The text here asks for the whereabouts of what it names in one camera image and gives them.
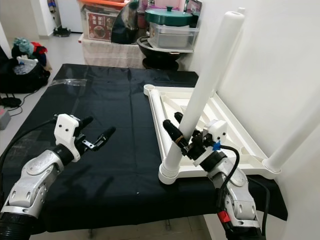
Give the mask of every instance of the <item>pot lid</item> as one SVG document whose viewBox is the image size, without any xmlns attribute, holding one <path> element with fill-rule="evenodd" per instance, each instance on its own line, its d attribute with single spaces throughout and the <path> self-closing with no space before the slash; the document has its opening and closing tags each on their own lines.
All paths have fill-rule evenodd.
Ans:
<svg viewBox="0 0 320 240">
<path fill-rule="evenodd" d="M 191 23 L 192 15 L 190 13 L 172 10 L 172 8 L 172 6 L 167 6 L 166 9 L 148 9 L 145 11 L 145 20 L 159 25 L 177 27 Z"/>
</svg>

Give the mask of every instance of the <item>white pvc pipe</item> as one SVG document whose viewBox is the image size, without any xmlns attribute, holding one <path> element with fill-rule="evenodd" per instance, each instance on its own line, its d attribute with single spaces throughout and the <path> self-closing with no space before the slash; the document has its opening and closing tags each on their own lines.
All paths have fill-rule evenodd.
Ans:
<svg viewBox="0 0 320 240">
<path fill-rule="evenodd" d="M 163 127 L 163 122 L 164 120 L 166 120 L 166 117 L 165 117 L 164 109 L 161 104 L 160 92 L 157 89 L 152 89 L 150 91 L 150 97 L 152 99 L 153 106 L 154 106 L 156 123 L 159 127 L 160 137 L 161 137 L 163 150 L 165 154 L 164 157 L 166 157 L 168 155 L 170 146 L 172 144 L 172 140 Z"/>
<path fill-rule="evenodd" d="M 307 139 L 320 123 L 320 98 L 313 98 L 312 104 L 307 104 L 309 113 L 302 119 L 297 119 L 297 128 L 286 141 L 269 157 L 264 159 L 263 164 L 269 170 L 279 173 L 281 167 L 296 151 L 296 149 Z"/>
<path fill-rule="evenodd" d="M 229 57 L 237 41 L 245 16 L 239 12 L 225 13 L 215 40 L 212 43 L 207 62 L 205 62 L 192 96 L 179 125 L 180 131 L 189 139 L 195 130 L 205 105 L 212 94 L 222 71 L 226 69 Z M 167 157 L 160 166 L 160 172 L 168 177 L 178 174 L 182 154 L 172 144 Z"/>
</svg>

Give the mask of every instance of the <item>black bag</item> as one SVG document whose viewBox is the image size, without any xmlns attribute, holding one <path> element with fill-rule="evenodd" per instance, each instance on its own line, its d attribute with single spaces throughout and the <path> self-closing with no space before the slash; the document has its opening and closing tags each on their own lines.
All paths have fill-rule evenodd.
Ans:
<svg viewBox="0 0 320 240">
<path fill-rule="evenodd" d="M 16 75 L 13 68 L 18 65 L 16 59 L 9 59 L 0 64 L 0 93 L 27 94 L 33 93 L 48 84 L 50 72 L 37 63 L 27 74 Z"/>
</svg>

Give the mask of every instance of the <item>black tablecloth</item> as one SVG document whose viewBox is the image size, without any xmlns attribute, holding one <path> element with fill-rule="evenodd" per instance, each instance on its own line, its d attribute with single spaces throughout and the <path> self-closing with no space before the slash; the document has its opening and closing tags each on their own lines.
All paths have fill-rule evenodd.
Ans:
<svg viewBox="0 0 320 240">
<path fill-rule="evenodd" d="M 206 177 L 181 178 L 172 185 L 159 182 L 160 152 L 145 84 L 193 87 L 194 72 L 115 68 L 64 64 L 55 80 L 82 79 L 85 86 L 50 86 L 19 132 L 52 118 L 71 113 L 93 116 L 83 131 L 87 139 L 110 126 L 116 132 L 98 152 L 86 153 L 70 163 L 51 186 L 35 233 L 136 225 L 186 216 L 215 213 L 213 184 Z M 22 166 L 47 147 L 55 145 L 53 125 L 34 131 L 9 153 L 4 164 L 4 190 L 8 194 Z M 253 176 L 271 192 L 269 213 L 286 220 L 288 213 L 278 185 Z M 258 210 L 264 209 L 265 192 L 255 183 L 249 190 Z"/>
</svg>

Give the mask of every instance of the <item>white wall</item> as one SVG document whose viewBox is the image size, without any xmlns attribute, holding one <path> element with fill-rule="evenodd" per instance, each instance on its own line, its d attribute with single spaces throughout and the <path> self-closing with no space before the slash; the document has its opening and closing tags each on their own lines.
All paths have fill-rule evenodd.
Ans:
<svg viewBox="0 0 320 240">
<path fill-rule="evenodd" d="M 0 46 L 3 49 L 4 53 L 8 56 L 8 58 L 11 58 L 11 48 L 9 46 L 9 43 L 1 22 L 0 22 Z"/>
<path fill-rule="evenodd" d="M 320 92 L 320 2 L 204 0 L 195 53 L 184 60 L 187 69 L 201 73 L 223 14 L 238 7 L 247 10 L 242 40 L 218 94 L 270 156 L 312 104 L 310 96 Z M 268 240 L 320 239 L 319 143 L 320 127 L 276 179 L 289 218 L 269 218 Z M 216 240 L 223 239 L 220 230 L 213 225 Z"/>
<path fill-rule="evenodd" d="M 30 0 L 0 0 L 0 21 L 7 38 L 39 38 Z"/>
<path fill-rule="evenodd" d="M 54 28 L 61 24 L 59 16 L 59 8 L 57 13 L 52 14 L 48 7 L 47 0 L 31 0 L 31 5 L 34 12 L 36 26 L 40 36 L 49 36 L 53 33 Z"/>
</svg>

